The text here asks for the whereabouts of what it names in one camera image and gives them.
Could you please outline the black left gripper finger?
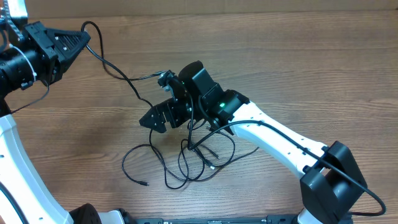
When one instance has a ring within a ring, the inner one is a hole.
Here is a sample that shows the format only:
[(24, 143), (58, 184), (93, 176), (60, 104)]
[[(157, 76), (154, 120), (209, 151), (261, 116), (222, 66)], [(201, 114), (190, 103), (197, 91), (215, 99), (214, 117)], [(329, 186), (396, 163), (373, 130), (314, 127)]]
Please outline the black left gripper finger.
[(91, 39), (85, 31), (70, 31), (60, 29), (47, 29), (47, 35), (60, 49), (82, 49)]
[(72, 63), (75, 61), (80, 52), (85, 48), (88, 40), (80, 40), (73, 44), (68, 41), (56, 40), (55, 41), (55, 53), (57, 58), (55, 59), (54, 74), (61, 75), (65, 73)]

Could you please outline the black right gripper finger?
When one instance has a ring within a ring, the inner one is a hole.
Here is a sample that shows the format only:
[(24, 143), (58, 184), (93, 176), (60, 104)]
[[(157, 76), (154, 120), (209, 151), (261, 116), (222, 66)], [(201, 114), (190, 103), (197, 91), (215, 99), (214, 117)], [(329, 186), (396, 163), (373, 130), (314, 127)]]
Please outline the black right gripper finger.
[(150, 118), (170, 118), (170, 102), (164, 101), (153, 106), (146, 115)]
[(165, 118), (163, 114), (148, 111), (140, 120), (139, 124), (145, 128), (152, 129), (158, 133), (165, 133)]

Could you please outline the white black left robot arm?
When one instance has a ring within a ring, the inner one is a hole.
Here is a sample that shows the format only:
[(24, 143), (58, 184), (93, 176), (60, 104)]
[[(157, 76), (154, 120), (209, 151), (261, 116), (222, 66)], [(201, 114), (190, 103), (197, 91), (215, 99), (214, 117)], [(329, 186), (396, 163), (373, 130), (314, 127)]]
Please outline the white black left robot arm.
[(71, 211), (55, 199), (31, 161), (20, 135), (16, 110), (6, 96), (36, 82), (49, 89), (90, 41), (84, 30), (28, 24), (25, 41), (1, 52), (1, 218), (6, 223), (135, 223), (122, 208), (99, 212), (90, 203)]

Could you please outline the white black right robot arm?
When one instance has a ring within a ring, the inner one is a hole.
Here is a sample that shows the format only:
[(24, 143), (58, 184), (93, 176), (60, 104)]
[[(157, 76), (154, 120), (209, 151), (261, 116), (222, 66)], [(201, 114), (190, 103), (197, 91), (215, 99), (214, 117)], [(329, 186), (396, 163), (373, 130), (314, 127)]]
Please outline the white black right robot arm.
[(360, 198), (366, 181), (350, 151), (336, 141), (331, 146), (306, 138), (266, 115), (248, 97), (223, 90), (201, 61), (178, 75), (166, 71), (158, 84), (172, 97), (153, 106), (139, 121), (158, 133), (165, 124), (177, 128), (189, 119), (209, 122), (262, 148), (300, 181), (304, 209), (296, 223), (341, 223)]

